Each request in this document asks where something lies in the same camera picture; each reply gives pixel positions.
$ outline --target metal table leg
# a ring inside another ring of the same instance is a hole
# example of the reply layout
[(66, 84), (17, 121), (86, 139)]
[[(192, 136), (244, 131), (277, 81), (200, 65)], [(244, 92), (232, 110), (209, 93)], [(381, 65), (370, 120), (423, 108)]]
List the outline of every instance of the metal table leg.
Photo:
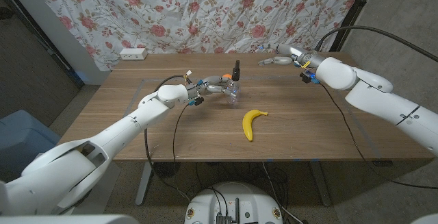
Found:
[(138, 186), (136, 205), (141, 206), (144, 203), (146, 190), (149, 185), (149, 180), (152, 178), (152, 168), (148, 161), (144, 163), (142, 179), (140, 180), (140, 185)]
[(318, 191), (320, 192), (322, 205), (329, 207), (332, 205), (329, 190), (326, 185), (326, 179), (322, 172), (320, 162), (310, 161), (310, 168), (312, 170), (313, 178), (315, 180)]

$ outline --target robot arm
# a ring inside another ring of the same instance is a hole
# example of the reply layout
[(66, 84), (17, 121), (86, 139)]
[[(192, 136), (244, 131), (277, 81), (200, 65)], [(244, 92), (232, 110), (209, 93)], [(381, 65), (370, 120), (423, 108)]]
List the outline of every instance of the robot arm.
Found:
[(140, 132), (162, 121), (176, 102), (198, 105), (201, 95), (212, 92), (233, 96), (224, 87), (227, 80), (213, 76), (197, 85), (162, 86), (96, 136), (54, 147), (26, 167), (20, 178), (0, 182), (0, 212), (5, 216), (59, 214), (89, 192), (114, 157)]
[[(316, 51), (290, 45), (273, 45), (272, 48), (287, 55), (291, 63), (316, 69), (312, 76), (331, 88), (350, 90), (346, 96), (349, 104), (389, 121), (438, 156), (438, 114), (391, 93), (394, 87), (384, 77), (348, 66), (333, 57), (324, 58)], [(274, 57), (259, 65), (284, 64), (286, 60)]]

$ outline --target floral fabric backdrop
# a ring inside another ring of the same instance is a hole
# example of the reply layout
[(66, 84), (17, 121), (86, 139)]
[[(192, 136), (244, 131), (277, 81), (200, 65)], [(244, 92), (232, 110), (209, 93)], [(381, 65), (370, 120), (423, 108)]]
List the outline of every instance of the floral fabric backdrop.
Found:
[[(312, 48), (355, 0), (45, 0), (108, 71), (123, 48), (149, 53), (256, 52), (263, 42)], [(331, 45), (328, 40), (325, 49)]]

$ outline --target table top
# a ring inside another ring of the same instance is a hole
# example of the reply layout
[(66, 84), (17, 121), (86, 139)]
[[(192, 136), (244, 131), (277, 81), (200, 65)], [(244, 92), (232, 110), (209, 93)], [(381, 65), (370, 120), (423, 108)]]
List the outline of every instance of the table top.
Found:
[[(354, 66), (345, 53), (323, 53)], [(134, 111), (138, 102), (171, 75), (187, 70), (194, 82), (210, 75), (231, 73), (240, 60), (241, 96), (229, 105), (225, 95), (208, 95), (182, 114), (175, 137), (177, 161), (294, 161), (360, 160), (339, 110), (319, 84), (305, 84), (292, 65), (258, 66), (270, 53), (164, 54), (145, 60), (122, 61), (76, 118), (60, 143), (98, 134)], [(172, 79), (167, 84), (182, 84)], [(346, 115), (363, 155), (368, 159), (433, 158), (396, 127), (349, 105), (347, 91), (329, 88)], [(177, 104), (159, 124), (148, 129), (154, 161), (171, 161), (175, 125), (184, 105)], [(268, 112), (253, 121), (254, 140), (242, 129), (244, 115), (253, 109)], [(139, 134), (115, 158), (145, 160), (144, 134)]]

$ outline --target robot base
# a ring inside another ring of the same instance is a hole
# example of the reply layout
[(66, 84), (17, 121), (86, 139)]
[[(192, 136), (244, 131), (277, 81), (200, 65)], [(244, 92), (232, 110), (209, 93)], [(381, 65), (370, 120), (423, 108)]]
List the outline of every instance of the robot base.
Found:
[[(279, 205), (261, 189), (242, 182), (223, 182), (212, 187), (217, 190), (219, 202), (213, 190), (201, 191), (187, 207), (185, 224), (283, 223)], [(225, 204), (228, 207), (228, 216), (225, 216)]]

